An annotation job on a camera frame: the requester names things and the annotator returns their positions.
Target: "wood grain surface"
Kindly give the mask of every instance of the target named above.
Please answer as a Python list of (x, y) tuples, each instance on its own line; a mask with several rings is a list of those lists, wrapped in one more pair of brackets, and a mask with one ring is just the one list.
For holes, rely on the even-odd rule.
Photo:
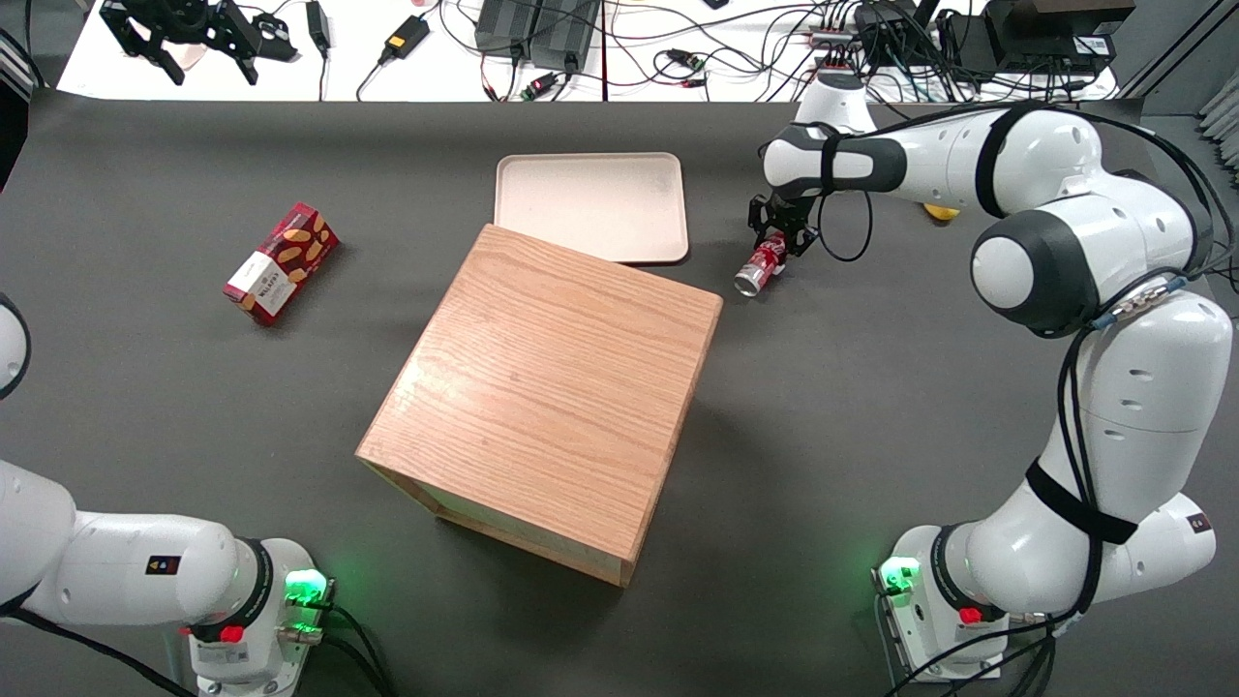
[(721, 306), (487, 225), (357, 456), (631, 572)]

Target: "soda can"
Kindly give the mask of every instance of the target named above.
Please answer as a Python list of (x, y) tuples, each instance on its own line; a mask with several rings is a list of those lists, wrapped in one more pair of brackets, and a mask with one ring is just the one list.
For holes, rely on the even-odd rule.
[(787, 261), (787, 236), (774, 230), (757, 245), (757, 249), (753, 249), (748, 262), (736, 272), (736, 290), (746, 297), (756, 297), (769, 282), (771, 276), (783, 271), (784, 261)]

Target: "red snack box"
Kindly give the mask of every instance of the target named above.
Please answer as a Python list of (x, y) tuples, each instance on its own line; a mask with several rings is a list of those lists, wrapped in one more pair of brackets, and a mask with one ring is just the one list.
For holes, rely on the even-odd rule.
[(297, 203), (228, 279), (224, 295), (258, 323), (271, 326), (338, 244), (322, 214)]

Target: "red button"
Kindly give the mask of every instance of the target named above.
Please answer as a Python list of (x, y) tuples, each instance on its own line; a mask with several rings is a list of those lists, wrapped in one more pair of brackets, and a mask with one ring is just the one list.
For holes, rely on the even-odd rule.
[(219, 630), (219, 641), (223, 641), (224, 644), (237, 644), (244, 634), (245, 628), (243, 626), (225, 626)]

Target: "plastic tray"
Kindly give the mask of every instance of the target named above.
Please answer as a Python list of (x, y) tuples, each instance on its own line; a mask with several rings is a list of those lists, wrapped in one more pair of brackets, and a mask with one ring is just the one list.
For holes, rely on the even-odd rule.
[(624, 264), (689, 253), (684, 175), (670, 152), (509, 155), (496, 172), (494, 224)]

